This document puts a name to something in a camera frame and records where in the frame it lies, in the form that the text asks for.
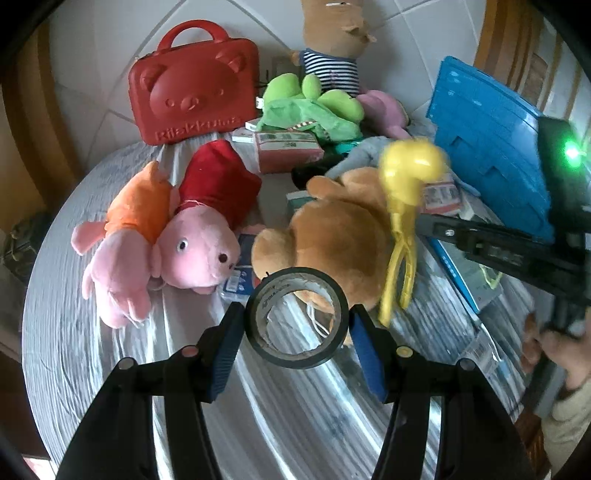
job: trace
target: black electrical tape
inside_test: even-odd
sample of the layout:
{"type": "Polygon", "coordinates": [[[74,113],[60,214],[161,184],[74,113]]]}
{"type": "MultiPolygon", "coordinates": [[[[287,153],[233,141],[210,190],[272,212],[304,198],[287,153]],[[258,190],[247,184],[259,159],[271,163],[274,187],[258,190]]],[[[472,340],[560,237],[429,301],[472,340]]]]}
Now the black electrical tape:
{"type": "Polygon", "coordinates": [[[246,304],[246,337],[261,357],[279,367],[301,370],[323,364],[345,341],[348,326],[349,307],[343,290],[332,278],[314,268],[286,268],[265,277],[246,304]],[[317,348],[293,355],[269,345],[261,331],[267,329],[267,316],[276,303],[284,295],[300,290],[313,291],[332,302],[335,320],[328,337],[317,348]]]}

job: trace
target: white bed sheet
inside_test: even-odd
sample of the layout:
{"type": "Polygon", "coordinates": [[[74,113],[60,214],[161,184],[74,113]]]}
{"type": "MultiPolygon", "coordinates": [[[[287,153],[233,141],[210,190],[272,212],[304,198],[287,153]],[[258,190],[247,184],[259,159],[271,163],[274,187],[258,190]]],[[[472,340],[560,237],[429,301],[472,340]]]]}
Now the white bed sheet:
{"type": "MultiPolygon", "coordinates": [[[[51,458],[59,463],[94,395],[115,364],[125,356],[139,363],[168,358],[196,343],[205,328],[222,318],[227,305],[217,295],[164,287],[151,293],[154,309],[143,327],[111,330],[96,316],[94,301],[80,295],[80,280],[90,259],[70,247],[72,229],[98,220],[121,187],[151,158],[181,181],[199,145],[217,138],[205,135],[172,146],[138,143],[100,163],[72,193],[51,226],[35,263],[23,324],[23,367],[37,427],[51,458]]],[[[252,146],[235,144],[246,166],[256,171],[252,146]]],[[[267,225],[287,224],[288,176],[265,176],[259,195],[267,225]]],[[[529,308],[521,285],[506,285],[489,309],[489,323],[502,319],[505,368],[491,379],[509,410],[523,383],[518,370],[519,331],[529,308]]],[[[282,314],[309,333],[302,305],[288,299],[282,314]]],[[[429,359],[452,363],[474,337],[474,328],[447,281],[417,277],[415,300],[392,331],[429,359]],[[437,338],[429,342],[427,338],[437,338]]],[[[284,338],[290,343],[292,338],[284,338]]],[[[171,479],[164,406],[154,400],[154,437],[160,477],[171,479]]],[[[370,395],[352,349],[308,371],[281,369],[264,362],[244,340],[228,386],[214,404],[204,406],[210,438],[227,479],[365,479],[371,477],[387,429],[390,406],[370,395]]],[[[424,478],[433,476],[436,458],[437,406],[426,455],[424,478]]]]}

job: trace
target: embossed bear face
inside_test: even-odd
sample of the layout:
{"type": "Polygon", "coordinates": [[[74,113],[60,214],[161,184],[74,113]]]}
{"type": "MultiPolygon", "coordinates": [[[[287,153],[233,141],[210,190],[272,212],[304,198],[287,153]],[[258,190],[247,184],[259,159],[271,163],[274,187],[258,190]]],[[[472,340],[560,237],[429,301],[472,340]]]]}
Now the embossed bear face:
{"type": "Polygon", "coordinates": [[[141,73],[140,84],[150,92],[150,108],[160,119],[211,115],[236,99],[237,74],[244,65],[240,54],[220,52],[214,60],[149,67],[141,73]]]}

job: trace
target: brown teddy bear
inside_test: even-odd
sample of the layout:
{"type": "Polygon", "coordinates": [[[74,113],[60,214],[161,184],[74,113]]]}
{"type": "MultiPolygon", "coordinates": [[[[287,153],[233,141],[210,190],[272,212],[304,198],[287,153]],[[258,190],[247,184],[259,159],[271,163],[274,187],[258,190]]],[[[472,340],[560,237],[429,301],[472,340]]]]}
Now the brown teddy bear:
{"type": "Polygon", "coordinates": [[[376,41],[363,18],[363,0],[301,0],[306,49],[292,52],[294,64],[314,73],[322,92],[339,89],[359,94],[357,58],[376,41]]]}
{"type": "MultiPolygon", "coordinates": [[[[375,168],[348,171],[339,181],[310,179],[307,190],[316,200],[295,213],[287,230],[259,233],[252,266],[259,278],[283,268],[315,268],[340,285],[349,307],[360,303],[369,310],[381,297],[392,247],[386,197],[375,168]]],[[[296,295],[333,313],[318,294],[296,295]]]]}

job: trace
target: stuffed animal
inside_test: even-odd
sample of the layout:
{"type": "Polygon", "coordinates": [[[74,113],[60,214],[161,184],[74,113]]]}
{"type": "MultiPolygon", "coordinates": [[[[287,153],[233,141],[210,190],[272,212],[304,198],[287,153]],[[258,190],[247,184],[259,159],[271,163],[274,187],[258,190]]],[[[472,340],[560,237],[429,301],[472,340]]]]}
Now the stuffed animal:
{"type": "Polygon", "coordinates": [[[392,143],[392,140],[387,137],[366,138],[353,148],[343,161],[336,164],[324,175],[334,180],[349,170],[356,170],[362,167],[378,168],[382,152],[390,143],[392,143]]]}
{"type": "Polygon", "coordinates": [[[152,249],[152,276],[210,294],[240,256],[234,233],[256,202],[261,179],[227,140],[209,142],[189,162],[180,206],[152,249]]]}
{"type": "Polygon", "coordinates": [[[313,133],[320,145],[355,140],[362,136],[359,124],[349,122],[324,105],[307,98],[283,98],[265,107],[257,131],[294,129],[313,133]]]}
{"type": "Polygon", "coordinates": [[[94,287],[99,317],[111,328],[140,322],[151,310],[150,253],[178,206],[178,190],[151,161],[119,192],[103,222],[84,222],[72,233],[72,247],[84,255],[104,239],[82,278],[82,296],[94,287]]]}
{"type": "MultiPolygon", "coordinates": [[[[287,230],[265,229],[252,247],[252,266],[259,278],[289,267],[316,268],[340,285],[349,306],[368,310],[379,302],[384,287],[391,237],[386,197],[378,170],[359,168],[340,183],[314,177],[307,183],[307,203],[287,230]]],[[[326,299],[309,291],[302,301],[334,313],[326,299]]]]}
{"type": "Polygon", "coordinates": [[[368,34],[363,18],[363,0],[329,2],[301,0],[304,9],[304,42],[306,49],[292,53],[295,65],[306,73],[318,75],[322,91],[344,90],[351,97],[359,94],[356,59],[375,37],[368,34]]]}
{"type": "Polygon", "coordinates": [[[394,97],[380,90],[369,90],[359,95],[357,100],[363,106],[365,123],[378,135],[394,140],[411,138],[405,130],[408,115],[394,97]]]}
{"type": "Polygon", "coordinates": [[[284,73],[275,77],[267,85],[263,94],[263,112],[274,100],[292,98],[315,100],[325,106],[336,116],[358,124],[365,115],[363,106],[356,99],[342,90],[329,90],[322,93],[320,79],[314,75],[306,75],[300,86],[300,79],[295,73],[284,73]]]}

